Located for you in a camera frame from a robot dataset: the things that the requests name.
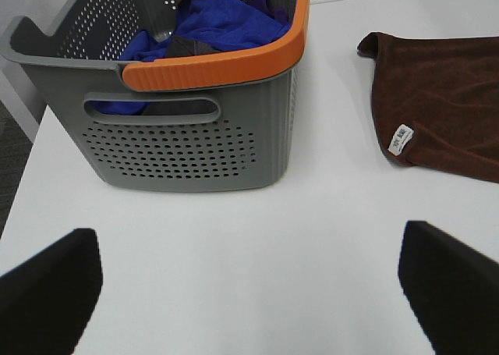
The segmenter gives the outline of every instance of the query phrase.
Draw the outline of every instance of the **blue towel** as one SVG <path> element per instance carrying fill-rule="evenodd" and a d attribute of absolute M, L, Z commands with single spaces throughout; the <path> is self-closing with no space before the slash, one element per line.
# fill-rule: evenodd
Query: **blue towel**
<path fill-rule="evenodd" d="M 166 56 L 174 36 L 202 41 L 219 51 L 255 48 L 284 36 L 291 23 L 281 23 L 241 0 L 182 0 L 172 36 L 157 43 L 140 31 L 119 57 L 121 61 L 153 62 Z M 112 115 L 135 115 L 145 102 L 95 101 L 94 107 Z"/>

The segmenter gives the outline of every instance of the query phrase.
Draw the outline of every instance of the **gray plastic basket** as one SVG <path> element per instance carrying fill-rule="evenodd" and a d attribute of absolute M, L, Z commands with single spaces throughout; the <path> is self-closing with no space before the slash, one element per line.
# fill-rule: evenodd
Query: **gray plastic basket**
<path fill-rule="evenodd" d="M 293 15 L 296 0 L 272 0 Z M 286 170 L 296 69 L 250 83 L 136 92 L 116 61 L 142 29 L 175 27 L 176 0 L 68 0 L 43 34 L 17 17 L 0 52 L 19 62 L 95 172 L 111 185 L 203 192 L 262 187 Z M 181 104 L 170 115 L 103 115 L 92 100 Z M 205 108 L 205 112 L 193 109 Z"/>

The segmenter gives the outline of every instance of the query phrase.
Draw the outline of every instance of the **white tag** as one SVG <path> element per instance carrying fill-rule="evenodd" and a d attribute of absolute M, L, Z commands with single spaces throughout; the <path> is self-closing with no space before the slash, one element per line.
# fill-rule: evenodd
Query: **white tag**
<path fill-rule="evenodd" d="M 399 156 L 402 151 L 404 151 L 405 145 L 412 139 L 414 135 L 414 130 L 410 127 L 401 124 L 395 134 L 393 134 L 393 138 L 391 139 L 390 147 L 388 150 L 394 154 L 395 156 Z"/>

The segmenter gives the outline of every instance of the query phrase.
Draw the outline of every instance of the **floor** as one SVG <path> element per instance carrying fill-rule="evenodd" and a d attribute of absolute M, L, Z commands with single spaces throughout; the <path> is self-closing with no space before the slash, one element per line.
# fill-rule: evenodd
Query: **floor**
<path fill-rule="evenodd" d="M 0 236 L 2 236 L 32 143 L 0 103 Z"/>

